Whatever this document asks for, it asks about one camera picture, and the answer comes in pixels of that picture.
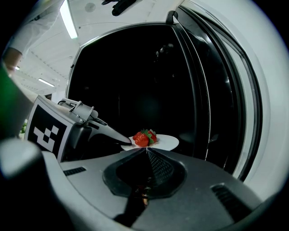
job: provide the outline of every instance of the fluorescent light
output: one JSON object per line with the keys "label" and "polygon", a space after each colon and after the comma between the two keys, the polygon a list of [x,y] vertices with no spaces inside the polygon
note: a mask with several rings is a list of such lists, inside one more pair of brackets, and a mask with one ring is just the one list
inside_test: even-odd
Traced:
{"label": "fluorescent light", "polygon": [[47,85],[49,85],[49,86],[51,86],[51,87],[54,87],[54,85],[53,84],[51,84],[51,83],[48,83],[48,82],[46,82],[45,80],[43,80],[43,79],[38,79],[40,82],[43,82],[43,83],[45,83],[45,84],[47,84]]}
{"label": "fluorescent light", "polygon": [[72,17],[70,14],[70,9],[68,6],[67,0],[65,0],[60,8],[60,14],[62,16],[62,20],[64,22],[64,25],[67,29],[67,32],[69,33],[71,38],[77,38],[77,32],[75,30]]}

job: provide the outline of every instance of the white lab coat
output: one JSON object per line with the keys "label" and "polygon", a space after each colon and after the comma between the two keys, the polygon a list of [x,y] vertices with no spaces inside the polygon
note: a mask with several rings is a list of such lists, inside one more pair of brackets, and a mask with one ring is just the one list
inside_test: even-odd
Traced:
{"label": "white lab coat", "polygon": [[53,26],[63,2],[64,0],[38,1],[14,34],[9,47],[18,50],[25,57],[31,45]]}

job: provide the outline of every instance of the robotic arm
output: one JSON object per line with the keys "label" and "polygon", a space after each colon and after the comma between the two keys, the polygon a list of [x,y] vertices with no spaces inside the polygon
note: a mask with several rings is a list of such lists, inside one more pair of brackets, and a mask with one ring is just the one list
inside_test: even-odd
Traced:
{"label": "robotic arm", "polygon": [[85,145],[96,134],[104,134],[121,145],[131,145],[129,138],[98,118],[94,107],[66,98],[60,105],[68,108],[67,112],[38,96],[25,133],[26,140],[36,143],[43,151],[54,153],[58,162],[62,161],[67,146],[75,149]]}

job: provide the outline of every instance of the red strawberry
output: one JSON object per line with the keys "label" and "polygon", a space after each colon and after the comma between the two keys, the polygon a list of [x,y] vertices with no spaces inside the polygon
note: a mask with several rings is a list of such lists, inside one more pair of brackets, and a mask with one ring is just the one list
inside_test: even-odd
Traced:
{"label": "red strawberry", "polygon": [[154,143],[154,140],[151,138],[152,134],[149,134],[149,131],[147,129],[146,130],[142,130],[141,133],[146,134],[146,136],[149,138],[149,144]]}
{"label": "red strawberry", "polygon": [[135,139],[135,144],[140,147],[146,147],[149,144],[149,138],[146,134],[139,134],[139,136]]}
{"label": "red strawberry", "polygon": [[151,139],[154,141],[154,142],[157,142],[157,135],[156,133],[151,129],[148,131],[149,134],[151,134]]}
{"label": "red strawberry", "polygon": [[138,132],[137,134],[135,134],[135,135],[132,137],[132,139],[133,139],[133,140],[136,140],[136,138],[137,138],[140,134],[141,134],[141,132]]}

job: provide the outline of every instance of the vent grille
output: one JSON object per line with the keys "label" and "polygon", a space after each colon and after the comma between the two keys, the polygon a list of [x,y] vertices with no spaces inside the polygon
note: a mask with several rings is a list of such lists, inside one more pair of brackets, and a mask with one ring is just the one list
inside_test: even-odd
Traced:
{"label": "vent grille", "polygon": [[161,159],[159,156],[153,154],[152,152],[149,152],[148,156],[151,169],[153,171],[152,183],[154,184],[154,186],[161,185],[172,176],[172,166],[168,162]]}
{"label": "vent grille", "polygon": [[211,189],[235,222],[242,220],[251,213],[251,210],[226,186],[215,185]]}
{"label": "vent grille", "polygon": [[73,175],[73,174],[76,174],[76,173],[80,173],[82,171],[86,171],[86,169],[83,168],[83,167],[79,167],[79,168],[65,170],[63,172],[64,172],[65,176],[70,176],[70,175]]}

